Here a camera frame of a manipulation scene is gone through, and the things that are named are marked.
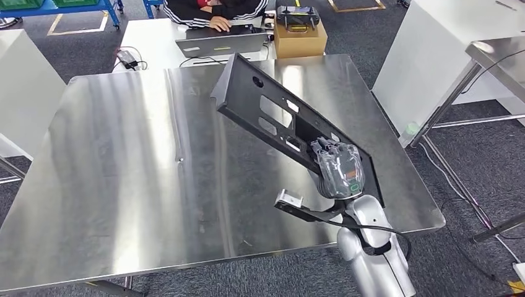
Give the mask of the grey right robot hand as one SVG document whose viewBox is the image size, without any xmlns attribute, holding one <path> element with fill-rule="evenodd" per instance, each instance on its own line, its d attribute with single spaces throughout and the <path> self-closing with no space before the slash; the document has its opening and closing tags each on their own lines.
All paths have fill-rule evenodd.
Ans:
<svg viewBox="0 0 525 297">
<path fill-rule="evenodd" d="M 365 174 L 355 145 L 318 137 L 310 147 L 320 168 L 318 190 L 323 197 L 344 200 L 363 194 Z"/>
</svg>

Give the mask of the person's hand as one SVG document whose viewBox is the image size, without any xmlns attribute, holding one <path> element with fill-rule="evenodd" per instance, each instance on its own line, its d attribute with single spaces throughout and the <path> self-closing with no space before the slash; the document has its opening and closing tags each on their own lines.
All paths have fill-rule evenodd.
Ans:
<svg viewBox="0 0 525 297">
<path fill-rule="evenodd" d="M 229 20 L 221 16 L 213 16 L 209 21 L 209 27 L 218 32 L 229 32 L 231 26 Z"/>
</svg>

